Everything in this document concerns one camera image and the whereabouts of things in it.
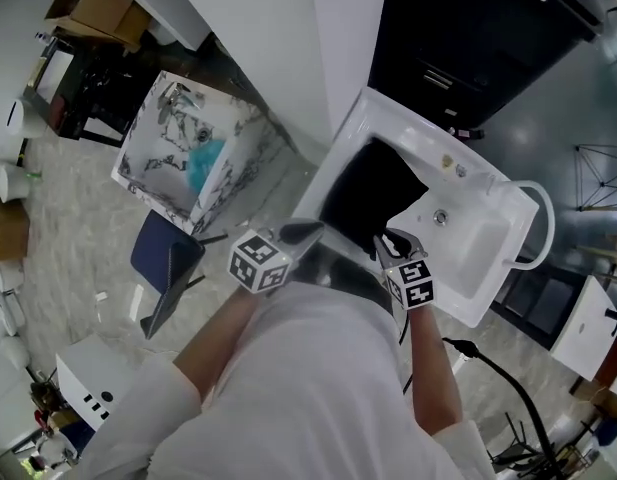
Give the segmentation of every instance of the chair leg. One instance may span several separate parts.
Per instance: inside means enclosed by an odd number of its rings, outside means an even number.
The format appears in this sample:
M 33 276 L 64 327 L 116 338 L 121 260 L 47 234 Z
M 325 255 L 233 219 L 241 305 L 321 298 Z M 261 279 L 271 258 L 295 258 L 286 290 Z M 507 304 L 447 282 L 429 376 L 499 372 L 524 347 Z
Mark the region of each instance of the chair leg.
M 590 254 L 596 254 L 597 256 L 604 256 L 606 258 L 613 258 L 617 260 L 617 251 L 610 251 L 608 249 L 598 249 L 597 247 L 586 247 L 583 245 L 577 245 L 576 249 L 589 252 Z
M 611 276 L 610 274 L 593 274 L 595 277 L 599 277 L 601 279 L 607 279 L 608 281 L 612 281 L 617 283 L 617 276 Z
M 228 235 L 224 233 L 223 235 L 213 236 L 212 238 L 205 238 L 203 240 L 197 240 L 197 243 L 199 243 L 199 245 L 214 244 L 215 242 L 221 242 L 222 240 L 225 240 L 226 238 L 228 238 Z
M 190 281 L 187 285 L 184 291 L 186 290 L 190 290 L 193 286 L 198 285 L 199 283 L 201 283 L 204 279 L 206 279 L 206 276 L 199 276 L 197 279 L 194 279 L 192 281 Z
M 507 412 L 504 414 L 506 415 L 506 419 L 508 420 L 508 425 L 510 425 L 510 430 L 512 430 L 512 435 L 515 436 L 515 441 L 517 443 L 521 443 L 521 441 L 519 440 L 519 435 L 517 434 L 517 429 L 515 428 L 514 423 L 510 419 L 510 414 L 508 414 Z
M 583 206 L 581 212 L 617 212 L 617 206 Z
M 524 422 L 519 420 L 519 426 L 521 427 L 521 438 L 523 439 L 523 443 L 526 444 L 526 429 L 524 429 Z

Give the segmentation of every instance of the white shirt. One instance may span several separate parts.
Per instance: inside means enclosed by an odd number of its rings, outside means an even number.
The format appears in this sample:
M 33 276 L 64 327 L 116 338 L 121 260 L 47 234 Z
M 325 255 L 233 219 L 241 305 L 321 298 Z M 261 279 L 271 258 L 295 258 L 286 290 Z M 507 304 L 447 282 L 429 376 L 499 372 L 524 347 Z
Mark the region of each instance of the white shirt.
M 65 462 L 66 451 L 73 457 L 78 455 L 70 440 L 59 430 L 54 431 L 50 437 L 42 437 L 37 443 L 37 451 L 44 460 L 44 464 L 49 466 Z
M 299 283 L 255 312 L 203 414 L 175 366 L 142 366 L 75 477 L 495 478 L 473 422 L 434 439 L 417 425 L 385 310 Z

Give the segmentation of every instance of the black cable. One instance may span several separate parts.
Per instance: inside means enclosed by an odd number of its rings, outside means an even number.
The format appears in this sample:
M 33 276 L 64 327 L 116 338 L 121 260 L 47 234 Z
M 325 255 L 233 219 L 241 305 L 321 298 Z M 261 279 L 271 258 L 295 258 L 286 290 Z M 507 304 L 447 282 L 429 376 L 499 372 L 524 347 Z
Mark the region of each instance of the black cable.
M 408 318 L 408 315 L 406 315 L 406 323 L 404 324 L 404 328 L 401 331 L 401 336 L 399 337 L 399 344 L 401 345 L 404 342 L 404 339 L 406 338 L 406 331 L 408 331 L 408 324 L 410 323 L 410 318 Z
M 410 375 L 408 382 L 406 382 L 406 385 L 404 386 L 404 395 L 406 394 L 406 391 L 408 391 L 408 388 L 410 387 L 411 384 L 412 384 L 412 374 Z
M 466 340 L 451 340 L 449 338 L 443 338 L 443 340 L 446 343 L 450 343 L 466 357 L 476 357 L 477 359 L 480 359 L 488 366 L 490 366 L 495 372 L 501 375 L 504 379 L 506 379 L 513 388 L 515 388 L 515 391 L 517 391 L 517 393 L 523 400 L 526 409 L 528 409 L 528 413 L 530 414 L 530 419 L 535 426 L 537 437 L 539 438 L 539 444 L 541 445 L 544 457 L 546 457 L 546 460 L 550 463 L 550 466 L 552 467 L 555 474 L 555 478 L 557 478 L 558 480 L 563 480 L 565 476 L 561 472 L 561 468 L 557 463 L 557 457 L 555 456 L 555 451 L 552 449 L 552 445 L 550 444 L 550 439 L 548 439 L 546 427 L 544 427 L 543 421 L 541 421 L 541 416 L 539 416 L 539 412 L 537 411 L 537 407 L 533 403 L 532 398 L 530 398 L 530 395 L 528 395 L 528 393 L 519 383 L 519 381 L 515 379 L 512 375 L 510 375 L 506 370 L 504 370 L 499 365 L 484 356 L 481 352 L 479 352 L 477 345 L 475 345 L 473 342 Z

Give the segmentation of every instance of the table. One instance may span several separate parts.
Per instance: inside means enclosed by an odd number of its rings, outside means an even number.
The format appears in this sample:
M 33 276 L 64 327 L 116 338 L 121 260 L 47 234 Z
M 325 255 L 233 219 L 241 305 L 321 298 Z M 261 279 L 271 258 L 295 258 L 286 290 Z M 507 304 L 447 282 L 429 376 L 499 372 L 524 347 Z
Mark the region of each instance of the table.
M 61 394 L 97 430 L 132 385 L 135 371 L 96 334 L 57 354 Z
M 124 56 L 121 45 L 92 43 L 56 33 L 59 37 L 42 53 L 24 90 L 24 99 L 60 137 L 120 147 L 159 70 L 136 62 L 132 55 Z M 62 61 L 53 63 L 58 57 Z M 56 64 L 62 64 L 62 72 L 52 88 L 44 87 L 46 70 Z M 117 136 L 111 138 L 89 129 L 91 122 L 107 127 Z
M 552 357 L 586 380 L 595 378 L 615 342 L 617 322 L 606 317 L 608 309 L 616 311 L 603 287 L 593 276 L 588 276 L 550 350 Z
M 528 260 L 520 256 L 517 261 Z M 544 261 L 534 270 L 512 270 L 490 309 L 550 350 L 585 283 L 586 276 Z
M 608 351 L 603 364 L 595 375 L 595 380 L 617 395 L 617 340 Z

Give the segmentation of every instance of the floor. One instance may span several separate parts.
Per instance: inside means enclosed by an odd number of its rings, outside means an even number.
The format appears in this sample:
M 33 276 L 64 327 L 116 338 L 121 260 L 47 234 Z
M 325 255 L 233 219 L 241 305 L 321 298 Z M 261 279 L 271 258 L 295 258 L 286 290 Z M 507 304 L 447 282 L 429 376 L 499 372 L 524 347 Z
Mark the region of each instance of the floor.
M 486 123 L 486 139 L 472 145 L 511 179 L 544 184 L 558 216 L 551 259 L 584 272 L 590 272 L 595 262 L 573 252 L 572 246 L 602 244 L 605 233 L 617 232 L 617 213 L 575 211 L 573 146 L 617 144 L 617 68 L 609 67 L 616 51 L 617 24 L 597 44 L 577 47 L 502 109 Z M 116 154 L 106 146 L 56 137 L 30 144 L 26 166 L 41 172 L 42 179 L 27 201 L 32 234 L 19 298 L 27 318 L 22 335 L 33 367 L 45 373 L 53 370 L 57 351 L 92 332 L 135 365 L 152 353 L 172 356 L 234 289 L 224 272 L 230 241 L 211 246 L 203 262 L 207 280 L 185 295 L 152 340 L 143 338 L 127 315 L 138 282 L 129 258 L 148 210 L 110 179 Z M 614 160 L 603 155 L 599 160 L 600 168 L 613 172 Z M 283 176 L 264 190 L 251 225 L 289 215 L 314 175 L 314 168 L 290 150 L 280 162 Z M 545 219 L 539 217 L 527 242 L 531 249 L 541 246 L 544 226 Z M 100 292 L 108 298 L 97 302 Z M 155 300 L 146 293 L 143 309 L 153 307 Z M 494 313 L 489 312 L 476 329 L 444 314 L 438 317 L 442 334 L 475 340 L 482 352 L 522 382 L 548 428 L 562 414 L 578 421 L 588 413 L 588 404 L 568 395 L 577 376 Z M 410 368 L 407 344 L 403 350 L 405 381 Z M 450 356 L 453 362 L 457 359 L 454 352 Z M 504 411 L 530 428 L 517 394 L 485 365 L 468 362 L 457 379 L 465 411 L 477 421 L 492 452 L 500 451 L 511 438 Z

